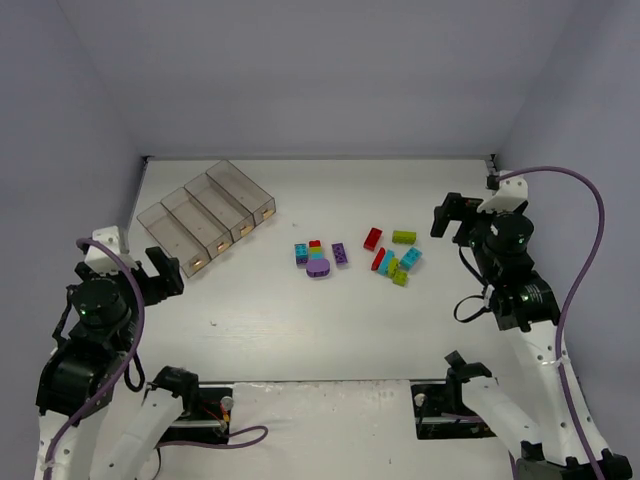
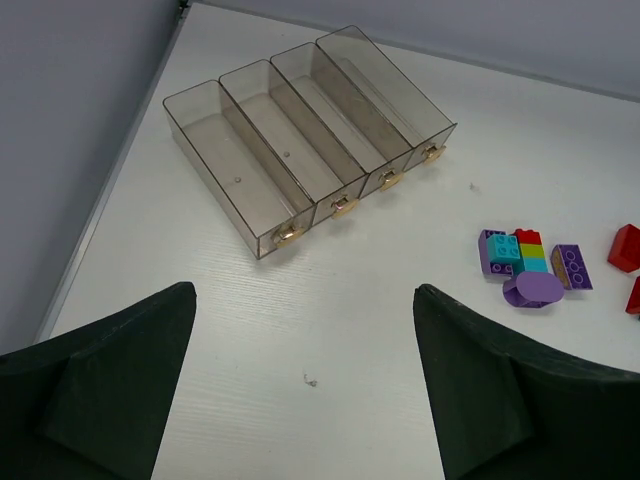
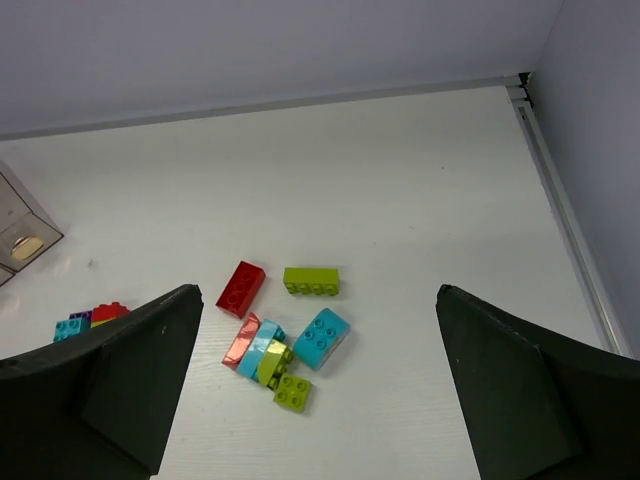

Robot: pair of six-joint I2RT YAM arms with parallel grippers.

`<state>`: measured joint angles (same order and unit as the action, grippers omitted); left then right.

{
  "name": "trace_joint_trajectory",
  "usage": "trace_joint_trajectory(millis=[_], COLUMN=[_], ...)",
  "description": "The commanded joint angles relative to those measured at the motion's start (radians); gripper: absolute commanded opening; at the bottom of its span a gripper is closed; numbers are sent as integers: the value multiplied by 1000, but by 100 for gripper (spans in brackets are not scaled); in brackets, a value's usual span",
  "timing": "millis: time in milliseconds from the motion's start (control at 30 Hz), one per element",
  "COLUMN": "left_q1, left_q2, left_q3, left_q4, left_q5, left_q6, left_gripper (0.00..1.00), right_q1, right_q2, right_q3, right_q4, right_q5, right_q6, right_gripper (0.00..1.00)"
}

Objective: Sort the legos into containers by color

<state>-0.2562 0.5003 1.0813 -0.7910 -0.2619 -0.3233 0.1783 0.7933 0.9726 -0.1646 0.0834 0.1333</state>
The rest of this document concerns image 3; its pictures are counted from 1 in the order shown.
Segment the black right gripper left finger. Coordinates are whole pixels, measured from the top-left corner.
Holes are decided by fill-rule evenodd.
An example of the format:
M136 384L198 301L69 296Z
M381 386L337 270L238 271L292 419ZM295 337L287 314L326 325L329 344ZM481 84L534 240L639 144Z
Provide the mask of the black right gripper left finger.
M203 311L182 285L85 333L1 361L4 479L158 474Z

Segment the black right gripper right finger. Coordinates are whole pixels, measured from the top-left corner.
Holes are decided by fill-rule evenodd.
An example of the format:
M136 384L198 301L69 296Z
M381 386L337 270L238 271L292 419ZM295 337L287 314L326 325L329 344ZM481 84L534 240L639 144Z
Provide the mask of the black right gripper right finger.
M638 361L452 285L436 313L481 478L638 478Z

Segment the red arched lego piece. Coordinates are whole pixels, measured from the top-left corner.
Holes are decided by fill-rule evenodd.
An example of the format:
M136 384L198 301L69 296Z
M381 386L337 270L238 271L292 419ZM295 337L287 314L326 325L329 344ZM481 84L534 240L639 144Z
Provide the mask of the red arched lego piece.
M236 371L261 327L258 316L250 312L225 353L222 364Z

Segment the cyan arched lego piece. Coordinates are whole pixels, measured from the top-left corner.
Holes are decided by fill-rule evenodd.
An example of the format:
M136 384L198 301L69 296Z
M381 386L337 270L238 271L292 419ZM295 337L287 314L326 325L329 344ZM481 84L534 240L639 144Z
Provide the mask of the cyan arched lego piece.
M284 342L286 334L279 324L265 319L242 357L236 372L257 382L258 365L272 340Z

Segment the red long lego brick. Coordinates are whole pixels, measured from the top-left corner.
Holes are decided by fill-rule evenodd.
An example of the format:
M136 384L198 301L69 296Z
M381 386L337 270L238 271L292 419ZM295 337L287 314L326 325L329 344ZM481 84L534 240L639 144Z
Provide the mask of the red long lego brick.
M265 271L254 264L241 261L216 301L216 306L242 320L266 278Z

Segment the green arched lego piece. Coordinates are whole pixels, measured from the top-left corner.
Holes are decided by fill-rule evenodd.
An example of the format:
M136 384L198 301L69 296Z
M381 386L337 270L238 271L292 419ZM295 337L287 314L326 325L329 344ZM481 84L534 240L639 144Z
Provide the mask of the green arched lego piece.
M272 340L258 364L256 370L258 382L270 390L275 390L293 358L294 355L286 344Z

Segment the green square lego brick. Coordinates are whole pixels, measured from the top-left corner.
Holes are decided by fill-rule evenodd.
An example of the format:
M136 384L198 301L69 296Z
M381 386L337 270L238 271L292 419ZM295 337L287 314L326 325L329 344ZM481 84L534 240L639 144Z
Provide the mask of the green square lego brick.
M274 402L283 408L302 413L313 384L304 378L284 373L274 392Z

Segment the cyan curved lego brick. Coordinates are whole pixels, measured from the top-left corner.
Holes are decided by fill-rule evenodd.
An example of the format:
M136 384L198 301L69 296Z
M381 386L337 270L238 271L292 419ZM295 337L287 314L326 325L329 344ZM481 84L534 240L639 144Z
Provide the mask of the cyan curved lego brick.
M294 355L319 370L350 332L350 324L330 308L321 310L293 345Z

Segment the green long lego brick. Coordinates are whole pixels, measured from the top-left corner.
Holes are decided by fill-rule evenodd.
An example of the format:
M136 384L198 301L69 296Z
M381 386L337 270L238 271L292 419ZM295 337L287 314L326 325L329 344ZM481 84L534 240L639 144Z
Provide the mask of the green long lego brick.
M340 292L337 268L286 267L283 283L291 295L336 296Z

